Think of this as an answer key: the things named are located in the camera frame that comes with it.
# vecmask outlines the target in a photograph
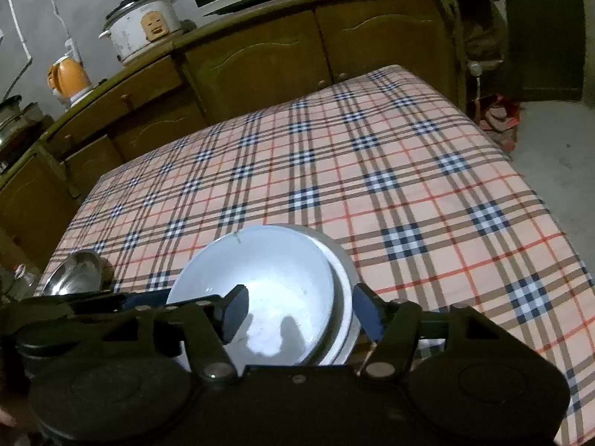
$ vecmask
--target stacked plates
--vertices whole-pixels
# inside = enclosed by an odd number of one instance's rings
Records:
[[[347,360],[359,335],[351,294],[355,266],[328,236],[306,227],[251,226],[194,257],[168,303],[248,288],[248,317],[225,346],[246,365],[331,365]],[[187,367],[185,357],[180,363]]]

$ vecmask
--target metal bowl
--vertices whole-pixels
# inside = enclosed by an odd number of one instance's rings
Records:
[[[93,250],[78,250],[56,268],[42,295],[69,295],[101,290],[101,258]]]

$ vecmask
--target floor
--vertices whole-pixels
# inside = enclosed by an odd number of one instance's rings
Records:
[[[595,274],[595,110],[560,101],[522,106],[513,166],[543,197]]]

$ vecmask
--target cabinet door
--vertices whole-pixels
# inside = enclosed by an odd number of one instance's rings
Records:
[[[110,134],[129,161],[206,126],[194,93],[187,89],[118,121]]]
[[[356,0],[316,9],[335,82],[399,64],[457,102],[456,54],[437,0]]]
[[[64,185],[37,156],[0,190],[0,226],[43,270],[77,211]]]
[[[190,50],[186,57],[212,123],[330,84],[312,11],[225,35]]]
[[[33,265],[33,260],[0,228],[0,265],[8,271],[14,271],[22,263]]]
[[[124,159],[104,135],[65,160],[68,177],[85,197],[108,171],[124,164]]]
[[[174,59],[168,55],[131,75],[78,112],[48,139],[48,149],[54,156],[64,156],[94,133],[182,83]]]

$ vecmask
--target table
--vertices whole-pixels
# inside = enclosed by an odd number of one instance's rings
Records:
[[[267,223],[331,236],[386,300],[472,305],[565,374],[572,400],[557,440],[595,433],[590,275],[507,156],[398,66],[200,130],[105,174],[45,278],[72,251],[94,248],[114,267],[115,290],[170,287],[214,239]],[[438,347],[427,345],[424,354]]]

